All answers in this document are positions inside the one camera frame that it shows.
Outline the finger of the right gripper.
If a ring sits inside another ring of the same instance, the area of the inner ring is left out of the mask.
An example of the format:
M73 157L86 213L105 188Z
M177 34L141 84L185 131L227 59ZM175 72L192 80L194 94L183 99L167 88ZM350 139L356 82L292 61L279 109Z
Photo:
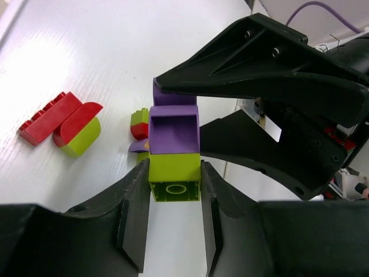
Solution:
M263 14L235 21L190 59L159 75L165 93L263 98L345 127L368 115L368 77Z
M288 109L279 141L244 111L200 127L201 155L259 171L302 200L321 194L348 152L304 114Z

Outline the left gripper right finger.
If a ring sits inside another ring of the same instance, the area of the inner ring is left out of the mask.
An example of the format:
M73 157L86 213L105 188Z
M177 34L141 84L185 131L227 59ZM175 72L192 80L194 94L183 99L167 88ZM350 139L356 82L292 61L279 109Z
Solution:
M368 202L256 202L201 164L207 276L367 276Z

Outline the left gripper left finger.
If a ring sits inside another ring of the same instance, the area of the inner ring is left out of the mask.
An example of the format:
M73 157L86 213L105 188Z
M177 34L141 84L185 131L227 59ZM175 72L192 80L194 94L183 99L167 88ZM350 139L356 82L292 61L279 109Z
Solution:
M138 276L144 270L149 161L64 213L1 205L2 276Z

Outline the green square lego brick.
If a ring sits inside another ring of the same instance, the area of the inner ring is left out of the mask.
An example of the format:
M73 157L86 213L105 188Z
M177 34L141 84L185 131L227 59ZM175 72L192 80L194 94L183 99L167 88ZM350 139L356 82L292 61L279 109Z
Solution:
M156 202L198 201L201 186L200 154L151 155L148 181Z

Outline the purple lego piece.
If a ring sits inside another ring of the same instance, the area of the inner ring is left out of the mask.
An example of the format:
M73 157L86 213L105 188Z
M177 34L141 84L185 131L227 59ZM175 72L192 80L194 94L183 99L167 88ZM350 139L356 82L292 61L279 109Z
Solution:
M152 155L200 153L196 96L164 93L153 80L149 145Z

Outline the red and green rounded lego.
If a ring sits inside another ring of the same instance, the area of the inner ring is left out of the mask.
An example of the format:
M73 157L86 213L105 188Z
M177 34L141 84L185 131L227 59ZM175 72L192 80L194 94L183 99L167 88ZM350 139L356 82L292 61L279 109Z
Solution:
M96 102L82 104L53 133L56 146L72 158L80 157L100 135L96 116L102 109Z

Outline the green red purple lego stack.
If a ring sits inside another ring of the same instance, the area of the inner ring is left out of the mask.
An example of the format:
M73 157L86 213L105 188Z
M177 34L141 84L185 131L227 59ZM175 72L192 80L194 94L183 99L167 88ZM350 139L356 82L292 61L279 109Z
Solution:
M147 108L137 110L131 115L130 131L135 141L129 146L129 152L137 154L137 164L150 157L148 120Z

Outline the red flat lego brick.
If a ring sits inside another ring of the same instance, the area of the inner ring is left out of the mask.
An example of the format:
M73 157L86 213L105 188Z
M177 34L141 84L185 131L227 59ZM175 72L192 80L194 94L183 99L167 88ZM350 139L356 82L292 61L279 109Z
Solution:
M61 92L19 127L19 135L32 146L43 142L82 102L73 93Z

